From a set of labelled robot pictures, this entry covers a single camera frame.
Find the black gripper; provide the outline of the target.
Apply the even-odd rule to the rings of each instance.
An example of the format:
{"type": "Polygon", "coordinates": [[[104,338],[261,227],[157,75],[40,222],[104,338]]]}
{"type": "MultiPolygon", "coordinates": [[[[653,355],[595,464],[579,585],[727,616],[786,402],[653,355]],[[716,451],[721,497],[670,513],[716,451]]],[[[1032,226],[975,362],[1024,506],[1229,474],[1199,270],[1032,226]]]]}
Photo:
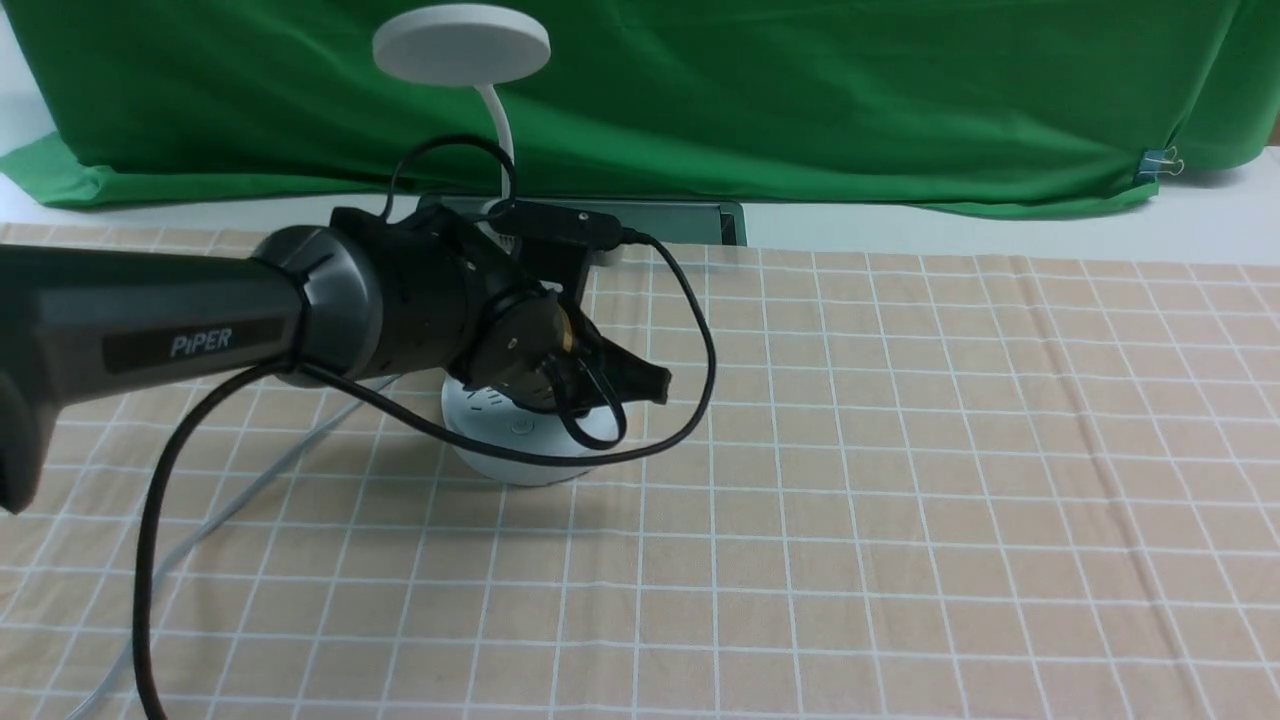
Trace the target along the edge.
{"type": "Polygon", "coordinates": [[[333,211],[330,228],[372,264],[381,310],[370,359],[347,370],[366,379],[444,369],[466,389],[493,388],[518,406],[552,413],[544,369],[557,366],[572,409],[667,402],[671,372],[603,336],[576,340],[557,296],[449,208],[399,222],[356,208],[333,211]]]}

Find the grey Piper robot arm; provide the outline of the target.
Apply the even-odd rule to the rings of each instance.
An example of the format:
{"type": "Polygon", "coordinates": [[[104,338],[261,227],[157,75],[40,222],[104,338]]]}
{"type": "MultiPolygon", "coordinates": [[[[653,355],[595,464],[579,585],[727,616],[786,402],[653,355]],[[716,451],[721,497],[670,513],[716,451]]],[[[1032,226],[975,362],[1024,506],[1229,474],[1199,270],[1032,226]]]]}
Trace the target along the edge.
{"type": "Polygon", "coordinates": [[[607,340],[467,217],[338,208],[244,259],[6,243],[3,507],[36,496],[58,415],[97,398],[266,365],[366,380],[444,370],[535,413],[664,404],[671,374],[607,340]]]}

